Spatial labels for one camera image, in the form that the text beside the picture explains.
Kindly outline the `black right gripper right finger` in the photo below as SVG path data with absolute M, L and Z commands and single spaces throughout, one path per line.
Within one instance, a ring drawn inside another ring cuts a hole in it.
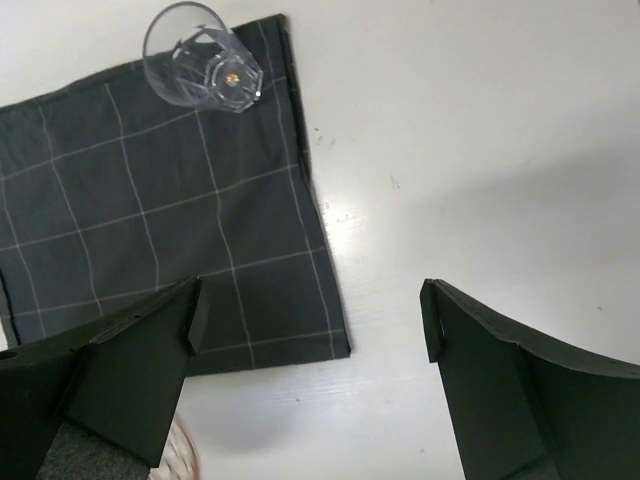
M 638 478 L 637 365 L 555 339 L 443 280 L 425 280 L 420 303 L 466 478 Z

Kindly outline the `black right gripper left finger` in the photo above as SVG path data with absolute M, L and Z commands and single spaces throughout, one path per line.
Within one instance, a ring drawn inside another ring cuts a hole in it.
M 190 278 L 2 351 L 2 478 L 147 478 L 207 318 L 205 282 Z

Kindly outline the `floral patterned ceramic plate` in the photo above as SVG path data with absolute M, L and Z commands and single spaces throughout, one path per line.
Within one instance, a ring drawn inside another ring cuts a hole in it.
M 148 480 L 199 480 L 199 455 L 182 418 L 176 414 L 171 424 L 159 465 L 150 470 Z

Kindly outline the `dark grey checked cloth napkin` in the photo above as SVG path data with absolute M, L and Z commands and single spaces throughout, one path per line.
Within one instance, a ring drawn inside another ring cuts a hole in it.
M 284 15 L 236 28 L 264 73 L 242 113 L 161 100 L 140 62 L 1 110 L 1 324 L 60 334 L 188 277 L 210 320 L 192 375 L 351 346 L 317 211 Z

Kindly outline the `clear drinking glass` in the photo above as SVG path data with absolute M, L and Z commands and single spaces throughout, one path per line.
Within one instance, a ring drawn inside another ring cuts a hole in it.
M 143 40 L 150 86 L 166 102 L 240 113 L 261 97 L 264 73 L 210 7 L 180 1 L 161 10 Z

